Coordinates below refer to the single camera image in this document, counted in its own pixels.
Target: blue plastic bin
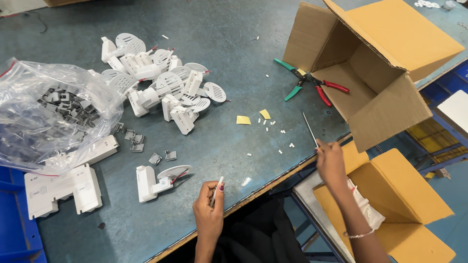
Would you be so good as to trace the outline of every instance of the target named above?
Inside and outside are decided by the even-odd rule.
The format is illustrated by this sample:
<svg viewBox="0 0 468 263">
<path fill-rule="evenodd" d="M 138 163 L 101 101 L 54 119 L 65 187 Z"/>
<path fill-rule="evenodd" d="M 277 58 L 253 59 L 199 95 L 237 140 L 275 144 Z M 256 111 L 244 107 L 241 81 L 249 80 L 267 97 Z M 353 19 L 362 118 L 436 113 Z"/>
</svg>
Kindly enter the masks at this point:
<svg viewBox="0 0 468 263">
<path fill-rule="evenodd" d="M 0 166 L 0 262 L 46 263 L 36 220 L 29 220 L 23 172 Z"/>
</svg>

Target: human hand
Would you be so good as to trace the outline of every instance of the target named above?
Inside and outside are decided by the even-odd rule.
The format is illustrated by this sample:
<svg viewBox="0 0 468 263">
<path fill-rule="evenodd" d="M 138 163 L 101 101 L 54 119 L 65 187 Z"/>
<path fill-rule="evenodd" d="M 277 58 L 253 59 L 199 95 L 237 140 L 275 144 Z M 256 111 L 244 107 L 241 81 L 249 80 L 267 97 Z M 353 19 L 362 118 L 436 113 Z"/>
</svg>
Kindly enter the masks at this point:
<svg viewBox="0 0 468 263">
<path fill-rule="evenodd" d="M 317 169 L 320 178 L 329 188 L 347 187 L 343 151 L 339 143 L 325 143 L 317 139 L 317 144 L 319 145 L 319 148 L 316 148 L 318 154 Z"/>
<path fill-rule="evenodd" d="M 217 185 L 218 181 L 204 182 L 200 189 L 200 195 L 192 206 L 197 224 L 198 241 L 213 248 L 223 230 L 224 182 L 219 185 L 216 191 L 213 208 L 210 207 Z"/>
</svg>

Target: thin metal rod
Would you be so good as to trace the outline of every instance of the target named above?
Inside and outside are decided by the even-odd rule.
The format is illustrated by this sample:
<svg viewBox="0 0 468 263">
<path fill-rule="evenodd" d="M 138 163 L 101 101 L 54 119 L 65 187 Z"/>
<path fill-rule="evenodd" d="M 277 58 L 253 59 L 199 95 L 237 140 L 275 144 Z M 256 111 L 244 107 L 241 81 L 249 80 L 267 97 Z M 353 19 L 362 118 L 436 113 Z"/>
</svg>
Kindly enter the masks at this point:
<svg viewBox="0 0 468 263">
<path fill-rule="evenodd" d="M 315 145 L 317 145 L 318 147 L 319 145 L 317 144 L 317 140 L 315 139 L 314 133 L 312 132 L 312 129 L 310 128 L 309 122 L 307 121 L 306 114 L 304 114 L 304 111 L 302 112 L 302 115 L 304 116 L 304 119 L 306 120 L 307 127 L 309 127 L 309 131 L 310 131 L 310 134 L 312 134 L 312 138 L 314 138 Z"/>
</svg>

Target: workbench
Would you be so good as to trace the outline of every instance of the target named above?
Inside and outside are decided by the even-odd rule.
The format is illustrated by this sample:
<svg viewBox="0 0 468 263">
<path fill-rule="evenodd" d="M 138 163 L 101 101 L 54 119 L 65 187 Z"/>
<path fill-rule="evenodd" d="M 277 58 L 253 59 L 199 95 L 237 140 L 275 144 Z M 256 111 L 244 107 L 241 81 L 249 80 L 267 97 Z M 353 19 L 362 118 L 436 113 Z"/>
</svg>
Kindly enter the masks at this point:
<svg viewBox="0 0 468 263">
<path fill-rule="evenodd" d="M 310 2 L 325 8 L 321 1 Z M 336 1 L 345 9 L 370 2 L 375 1 Z M 77 215 L 74 201 L 69 199 L 59 202 L 57 213 L 37 220 L 49 263 L 156 262 L 196 236 L 191 205 L 202 182 L 225 177 L 228 215 L 313 161 L 314 143 L 301 110 L 318 138 L 333 141 L 349 132 L 340 114 L 321 101 L 310 83 L 284 102 L 298 79 L 273 63 L 273 58 L 283 56 L 298 6 L 298 0 L 91 1 L 37 10 L 48 26 L 43 34 L 35 13 L 0 20 L 0 61 L 15 56 L 102 72 L 110 67 L 101 61 L 101 37 L 114 39 L 126 32 L 142 39 L 147 49 L 156 44 L 175 47 L 174 54 L 183 63 L 203 64 L 212 71 L 205 81 L 220 85 L 233 101 L 213 103 L 202 111 L 186 136 L 174 122 L 164 121 L 161 106 L 137 118 L 125 102 L 120 122 L 145 135 L 144 152 L 132 153 L 124 134 L 115 134 L 118 153 L 92 165 L 103 206 Z M 466 30 L 452 22 L 454 15 L 467 17 L 468 12 L 457 8 L 448 14 L 418 11 L 466 46 Z M 434 74 L 457 64 L 467 52 Z M 276 121 L 271 126 L 275 131 L 266 132 L 269 125 L 257 123 L 263 109 Z M 236 115 L 249 116 L 252 125 L 235 124 Z M 154 167 L 156 174 L 183 164 L 192 165 L 194 173 L 141 204 L 136 167 L 152 165 L 148 162 L 151 155 L 163 155 L 165 150 L 177 151 L 177 160 L 161 161 Z M 102 222 L 106 224 L 103 230 L 97 228 Z"/>
</svg>

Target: black cable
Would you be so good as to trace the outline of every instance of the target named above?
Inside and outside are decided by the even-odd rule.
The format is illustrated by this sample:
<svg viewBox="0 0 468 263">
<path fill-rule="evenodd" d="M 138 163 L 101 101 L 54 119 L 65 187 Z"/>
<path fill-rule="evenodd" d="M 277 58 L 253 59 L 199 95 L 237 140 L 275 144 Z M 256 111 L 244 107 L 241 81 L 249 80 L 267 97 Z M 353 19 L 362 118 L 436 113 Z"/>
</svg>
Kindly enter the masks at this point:
<svg viewBox="0 0 468 263">
<path fill-rule="evenodd" d="M 42 21 L 41 19 L 41 14 L 36 12 L 36 11 L 28 11 L 28 12 L 24 12 L 23 14 L 25 15 L 29 15 L 29 13 L 36 13 L 37 14 L 37 19 L 44 25 L 44 31 L 40 32 L 41 34 L 42 33 L 45 33 L 47 31 L 47 24 L 44 23 L 44 21 Z"/>
</svg>

